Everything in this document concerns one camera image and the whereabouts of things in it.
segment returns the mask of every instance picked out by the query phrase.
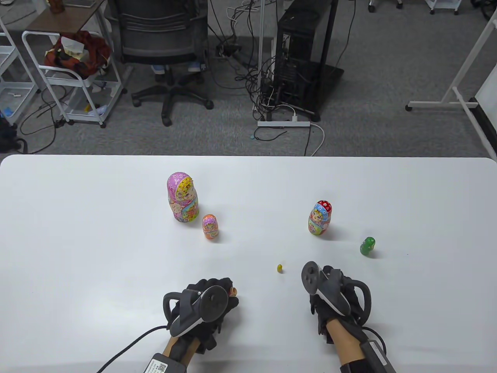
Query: white table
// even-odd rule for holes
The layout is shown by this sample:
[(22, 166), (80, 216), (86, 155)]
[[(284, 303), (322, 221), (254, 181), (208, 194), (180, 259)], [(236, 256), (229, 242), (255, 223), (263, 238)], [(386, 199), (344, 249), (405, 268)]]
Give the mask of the white table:
[[(218, 241), (200, 219), (174, 220), (175, 171), (194, 178), (201, 216), (218, 217)], [(240, 305), (189, 372), (338, 372), (301, 284), (308, 260), (369, 285), (367, 326), (398, 373), (495, 372), (495, 185), (489, 159), (10, 156), (0, 372), (94, 373), (165, 323), (166, 292), (224, 276)], [(319, 199), (333, 205), (325, 237), (307, 230)], [(368, 235), (375, 259), (359, 252)], [(149, 335), (106, 373), (143, 372), (167, 340)]]

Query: wheel caster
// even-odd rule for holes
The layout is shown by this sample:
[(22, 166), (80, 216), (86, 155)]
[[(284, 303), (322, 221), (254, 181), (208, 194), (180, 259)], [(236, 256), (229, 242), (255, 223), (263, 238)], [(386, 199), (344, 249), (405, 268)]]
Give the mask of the wheel caster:
[(172, 121), (170, 118), (167, 118), (167, 117), (162, 117), (162, 124), (165, 126), (165, 127), (171, 127), (172, 126)]

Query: wrist strap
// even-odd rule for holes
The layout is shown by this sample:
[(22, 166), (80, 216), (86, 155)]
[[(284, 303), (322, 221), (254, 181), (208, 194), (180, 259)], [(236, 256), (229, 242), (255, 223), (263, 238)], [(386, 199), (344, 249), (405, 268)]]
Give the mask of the wrist strap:
[(186, 354), (190, 343), (193, 342), (192, 336), (182, 335), (178, 338), (175, 344), (171, 347), (171, 353), (169, 354), (169, 358), (174, 361), (180, 362)]
[(340, 367), (341, 373), (373, 373), (366, 359), (356, 360)]

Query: hand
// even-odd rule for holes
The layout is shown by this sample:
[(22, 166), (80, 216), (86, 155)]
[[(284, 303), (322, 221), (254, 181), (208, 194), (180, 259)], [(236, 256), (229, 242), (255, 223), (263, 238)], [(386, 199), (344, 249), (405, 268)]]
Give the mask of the hand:
[[(328, 274), (330, 271), (331, 266), (323, 267), (323, 272), (325, 274)], [(326, 325), (330, 321), (338, 319), (340, 324), (342, 324), (352, 336), (360, 342), (364, 342), (367, 340), (367, 336), (362, 331), (362, 327), (357, 323), (364, 310), (359, 304), (357, 294), (352, 286), (343, 286), (341, 293), (350, 304), (351, 312), (349, 316), (341, 316), (336, 313), (319, 295), (310, 295), (311, 313), (313, 315), (315, 312), (318, 314), (318, 333), (326, 336), (326, 343), (333, 344), (333, 339), (331, 338)]]
[[(233, 282), (228, 277), (220, 280), (202, 279), (195, 284), (191, 283), (186, 288), (196, 291), (205, 291), (206, 289), (214, 285), (221, 286), (224, 290), (226, 290), (226, 293), (230, 294), (230, 289), (233, 287)], [(186, 335), (197, 338), (200, 341), (200, 347), (197, 350), (198, 353), (203, 354), (205, 350), (211, 350), (214, 347), (216, 347), (217, 343), (216, 340), (214, 339), (213, 334), (216, 330), (218, 331), (218, 333), (221, 332), (221, 325), (223, 323), (224, 316), (226, 316), (226, 314), (236, 306), (238, 306), (238, 298), (236, 296), (230, 296), (228, 298), (228, 305), (226, 306), (226, 310), (223, 312), (221, 317), (219, 317), (217, 320), (213, 322), (208, 322), (208, 323), (203, 322), (195, 326), (188, 333), (186, 333)], [(172, 315), (172, 320), (174, 320), (179, 316), (179, 301), (172, 309), (171, 315)]]

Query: doll face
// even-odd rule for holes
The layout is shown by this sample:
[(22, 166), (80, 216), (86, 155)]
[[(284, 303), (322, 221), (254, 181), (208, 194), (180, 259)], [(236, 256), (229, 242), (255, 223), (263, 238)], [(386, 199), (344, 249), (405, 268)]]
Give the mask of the doll face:
[(194, 193), (193, 193), (193, 186), (187, 189), (187, 191), (184, 194), (184, 199), (193, 199), (194, 198)]
[(317, 209), (314, 209), (311, 214), (311, 219), (316, 223), (321, 223), (323, 220), (323, 214), (321, 214)]
[(214, 223), (205, 224), (205, 230), (208, 232), (214, 230), (214, 228), (215, 228)]
[(176, 190), (176, 199), (178, 201), (191, 200), (195, 198), (195, 188), (193, 187), (193, 180), (188, 177), (185, 178)]

